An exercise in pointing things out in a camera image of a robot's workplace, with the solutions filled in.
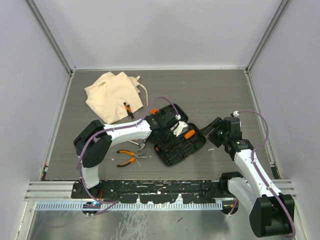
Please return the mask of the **black plastic tool case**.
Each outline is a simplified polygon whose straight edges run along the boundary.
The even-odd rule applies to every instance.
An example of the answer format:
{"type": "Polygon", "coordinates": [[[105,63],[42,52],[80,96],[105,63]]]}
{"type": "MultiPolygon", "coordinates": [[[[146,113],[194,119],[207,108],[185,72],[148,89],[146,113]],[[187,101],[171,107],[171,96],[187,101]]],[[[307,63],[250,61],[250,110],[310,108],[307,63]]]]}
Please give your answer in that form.
{"type": "Polygon", "coordinates": [[[164,165],[172,167],[200,150],[207,142],[199,128],[188,122],[188,115],[177,105],[152,109],[145,117],[152,130],[147,142],[164,165]]]}

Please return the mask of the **large orange handle screwdriver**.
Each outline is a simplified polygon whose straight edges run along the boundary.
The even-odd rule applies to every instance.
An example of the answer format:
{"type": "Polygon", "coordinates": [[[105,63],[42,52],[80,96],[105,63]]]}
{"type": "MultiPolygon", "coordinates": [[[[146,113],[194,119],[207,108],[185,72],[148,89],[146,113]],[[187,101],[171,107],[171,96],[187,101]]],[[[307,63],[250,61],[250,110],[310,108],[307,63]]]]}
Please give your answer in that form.
{"type": "Polygon", "coordinates": [[[188,139],[192,138],[196,134],[196,131],[194,129],[187,130],[186,132],[183,132],[180,134],[174,141],[174,143],[184,143],[188,139]]]}

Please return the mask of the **small orange black screwdriver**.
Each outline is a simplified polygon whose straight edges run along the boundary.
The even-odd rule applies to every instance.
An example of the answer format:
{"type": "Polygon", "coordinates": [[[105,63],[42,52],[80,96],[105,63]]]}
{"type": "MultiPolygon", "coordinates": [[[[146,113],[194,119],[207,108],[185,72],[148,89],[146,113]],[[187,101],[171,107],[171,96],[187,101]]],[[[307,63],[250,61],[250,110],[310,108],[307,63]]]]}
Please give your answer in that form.
{"type": "Polygon", "coordinates": [[[129,117],[129,118],[131,118],[131,115],[130,115],[130,112],[129,112],[129,109],[128,109],[128,106],[127,106],[127,103],[126,103],[126,102],[124,102],[124,103],[123,103],[123,105],[124,105],[124,108],[125,108],[125,110],[126,110],[126,113],[127,113],[128,117],[129,117]]]}

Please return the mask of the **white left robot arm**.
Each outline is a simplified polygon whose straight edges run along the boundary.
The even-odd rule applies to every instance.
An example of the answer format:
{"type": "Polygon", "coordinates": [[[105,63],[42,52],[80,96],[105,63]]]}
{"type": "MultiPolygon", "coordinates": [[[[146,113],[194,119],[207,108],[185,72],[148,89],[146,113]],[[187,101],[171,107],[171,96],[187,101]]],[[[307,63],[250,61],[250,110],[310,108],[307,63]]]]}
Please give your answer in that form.
{"type": "Polygon", "coordinates": [[[172,135],[172,128],[179,124],[179,115],[159,111],[136,121],[121,124],[102,124],[92,121],[73,141],[78,156],[77,169],[88,198],[100,193],[99,165],[110,147],[134,139],[147,139],[150,136],[163,140],[164,134],[172,135]]]}

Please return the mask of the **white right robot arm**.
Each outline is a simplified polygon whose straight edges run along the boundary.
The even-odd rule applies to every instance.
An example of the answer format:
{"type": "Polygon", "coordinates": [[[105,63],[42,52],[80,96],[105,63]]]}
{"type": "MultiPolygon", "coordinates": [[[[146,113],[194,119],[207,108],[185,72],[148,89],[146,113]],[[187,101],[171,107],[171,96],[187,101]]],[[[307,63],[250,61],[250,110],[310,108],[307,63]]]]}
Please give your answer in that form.
{"type": "Polygon", "coordinates": [[[223,173],[219,191],[234,195],[249,214],[249,223],[258,238],[284,235],[294,237],[295,201],[269,178],[248,139],[243,138],[241,121],[235,116],[216,118],[201,129],[217,148],[224,147],[240,172],[223,173]]]}

